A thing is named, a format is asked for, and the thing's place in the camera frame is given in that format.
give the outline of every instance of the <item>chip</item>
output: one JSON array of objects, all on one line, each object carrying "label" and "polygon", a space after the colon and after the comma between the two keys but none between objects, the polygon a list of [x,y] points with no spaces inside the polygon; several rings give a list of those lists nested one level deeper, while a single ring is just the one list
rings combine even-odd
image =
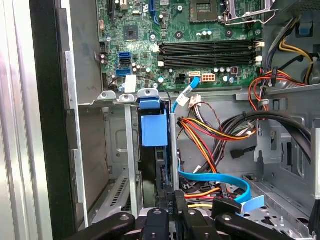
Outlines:
[{"label": "chip", "polygon": [[216,0],[190,0],[190,22],[206,23],[218,21]]},{"label": "chip", "polygon": [[125,41],[137,41],[139,40],[139,30],[137,25],[124,26],[123,38]]}]

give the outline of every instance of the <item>cable tie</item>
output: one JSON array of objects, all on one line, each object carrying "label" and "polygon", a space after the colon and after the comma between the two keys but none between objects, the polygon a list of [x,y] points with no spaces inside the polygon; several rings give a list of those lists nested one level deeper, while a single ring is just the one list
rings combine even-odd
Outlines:
[{"label": "cable tie", "polygon": [[272,70],[272,76],[271,76],[271,84],[272,87],[276,86],[276,82],[277,82],[277,76],[278,76],[278,67],[275,66]]},{"label": "cable tie", "polygon": [[247,122],[248,121],[248,117],[247,117],[247,113],[244,111],[242,113],[243,117],[244,117],[244,120]]},{"label": "cable tie", "polygon": [[253,125],[253,124],[252,124],[251,122],[249,122],[249,121],[248,121],[248,125],[249,125],[250,128],[252,128],[252,129],[255,127],[255,125]]},{"label": "cable tie", "polygon": [[259,107],[267,106],[267,105],[269,105],[269,103],[270,103],[269,99],[263,99],[258,102],[258,106]]}]

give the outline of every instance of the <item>expansion slot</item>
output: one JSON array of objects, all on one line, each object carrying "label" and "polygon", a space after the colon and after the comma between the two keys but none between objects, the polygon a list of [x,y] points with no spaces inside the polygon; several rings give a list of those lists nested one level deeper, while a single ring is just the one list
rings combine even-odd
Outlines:
[{"label": "expansion slot", "polygon": [[252,65],[255,63],[255,57],[256,55],[250,52],[232,55],[159,56],[158,65],[166,69],[232,67]]},{"label": "expansion slot", "polygon": [[114,24],[115,22],[115,1],[114,0],[106,0],[107,2],[107,12],[108,16],[111,19],[111,22]]},{"label": "expansion slot", "polygon": [[153,17],[153,21],[156,25],[160,25],[157,19],[157,12],[156,12],[156,0],[149,0],[149,13]]},{"label": "expansion slot", "polygon": [[240,53],[254,49],[255,44],[251,40],[162,43],[159,45],[159,52],[163,56]]}]

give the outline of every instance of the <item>orange wire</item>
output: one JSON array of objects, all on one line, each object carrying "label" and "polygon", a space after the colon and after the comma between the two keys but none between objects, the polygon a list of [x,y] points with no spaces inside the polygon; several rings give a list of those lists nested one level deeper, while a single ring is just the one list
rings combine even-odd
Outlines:
[{"label": "orange wire", "polygon": [[189,128],[188,125],[186,125],[185,123],[181,122],[182,126],[187,130],[187,132],[190,134],[190,136],[192,137],[193,141],[195,142],[195,144],[197,145],[197,147],[199,148],[199,150],[201,151],[202,155],[204,156],[204,158],[206,159],[206,161],[208,162],[208,164],[210,165],[211,169],[212,169],[212,172],[213,173],[217,173],[217,171],[215,170],[214,166],[212,165],[208,155],[205,153],[203,147],[201,147],[199,145],[199,141],[195,138],[192,130]]},{"label": "orange wire", "polygon": [[210,190],[210,191],[207,191],[207,192],[204,192],[204,193],[199,193],[199,194],[185,194],[184,195],[184,197],[186,198],[186,199],[194,199],[194,198],[200,198],[200,197],[204,197],[204,196],[207,196],[207,195],[209,195],[209,194],[212,194],[212,193],[214,193],[214,192],[217,192],[217,191],[219,191],[220,190],[220,188],[219,187],[217,187],[217,188],[215,188],[215,189],[212,189],[212,190]]}]

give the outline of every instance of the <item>sata port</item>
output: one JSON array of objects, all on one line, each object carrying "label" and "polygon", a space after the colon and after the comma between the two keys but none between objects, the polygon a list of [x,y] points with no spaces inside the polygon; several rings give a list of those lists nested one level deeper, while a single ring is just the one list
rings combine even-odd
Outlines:
[{"label": "sata port", "polygon": [[203,83],[212,83],[216,81],[216,75],[213,73],[205,73],[202,74],[202,82]]},{"label": "sata port", "polygon": [[120,64],[130,64],[131,63],[131,59],[129,59],[129,58],[119,59],[119,63]]},{"label": "sata port", "polygon": [[189,77],[201,77],[201,72],[200,71],[190,71],[189,73]]}]

